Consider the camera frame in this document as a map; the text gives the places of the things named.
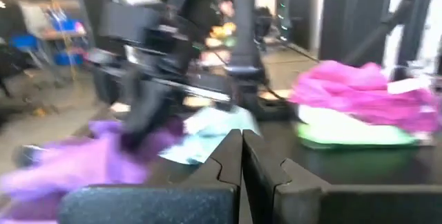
clothing pile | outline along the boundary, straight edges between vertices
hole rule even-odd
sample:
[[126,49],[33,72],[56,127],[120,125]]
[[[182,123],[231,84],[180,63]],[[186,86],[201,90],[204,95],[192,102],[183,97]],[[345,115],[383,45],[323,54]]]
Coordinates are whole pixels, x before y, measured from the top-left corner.
[[258,132],[245,109],[230,112],[200,109],[182,121],[172,118],[146,136],[136,153],[120,149],[121,122],[94,121],[93,138],[69,138],[41,148],[35,163],[0,178],[0,190],[14,205],[0,209],[0,224],[57,223],[66,194],[89,185],[139,185],[147,181],[146,165],[158,156],[186,165],[205,162],[233,129]]
[[302,142],[314,149],[432,145],[438,102],[419,78],[391,82],[380,66],[322,62],[299,77],[289,101]]

purple cloth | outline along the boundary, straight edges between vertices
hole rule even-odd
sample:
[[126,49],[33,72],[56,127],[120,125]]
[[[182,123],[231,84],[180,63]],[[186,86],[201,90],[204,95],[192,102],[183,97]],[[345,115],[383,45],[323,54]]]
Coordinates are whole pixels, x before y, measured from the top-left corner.
[[3,193],[20,202],[1,223],[15,223],[20,219],[27,220],[24,223],[54,221],[50,218],[55,215],[48,215],[56,214],[56,206],[39,202],[58,203],[64,194],[88,185],[143,183],[149,176],[146,164],[163,149],[181,142],[184,135],[182,121],[173,119],[146,137],[147,141],[136,154],[127,154],[119,148],[121,123],[91,122],[90,130],[94,138],[69,138],[65,140],[67,143],[50,144],[40,153],[37,166],[1,178]]
[[410,132],[436,131],[439,125],[437,99],[431,92],[421,88],[391,94],[388,79],[373,63],[353,68],[322,62],[299,77],[289,100]]

green towel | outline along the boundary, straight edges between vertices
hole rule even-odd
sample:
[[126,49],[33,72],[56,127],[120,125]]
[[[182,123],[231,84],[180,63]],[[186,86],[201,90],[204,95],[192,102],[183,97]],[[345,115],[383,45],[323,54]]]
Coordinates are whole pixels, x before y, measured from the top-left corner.
[[300,105],[296,123],[298,136],[314,149],[335,146],[410,146],[418,140],[403,130],[386,125],[370,125],[331,109]]

pink fabric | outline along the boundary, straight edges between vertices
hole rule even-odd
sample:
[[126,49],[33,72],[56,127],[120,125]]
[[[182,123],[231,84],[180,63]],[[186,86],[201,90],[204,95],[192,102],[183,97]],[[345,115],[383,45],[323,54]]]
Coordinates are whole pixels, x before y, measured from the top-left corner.
[[[303,73],[290,102],[337,110],[370,124],[394,125],[406,131],[436,131],[437,101],[426,89],[392,95],[381,67],[362,68],[326,61]],[[422,111],[429,106],[433,111]]]

light blue cloth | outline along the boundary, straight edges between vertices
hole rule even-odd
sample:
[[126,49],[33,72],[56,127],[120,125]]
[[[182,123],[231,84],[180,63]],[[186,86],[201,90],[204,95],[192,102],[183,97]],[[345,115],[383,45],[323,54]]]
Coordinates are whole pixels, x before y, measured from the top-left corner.
[[209,158],[233,129],[248,129],[260,135],[255,118],[248,110],[239,106],[233,107],[230,112],[205,107],[191,118],[193,122],[201,124],[200,130],[185,136],[182,144],[161,152],[162,158],[185,165],[199,164]]

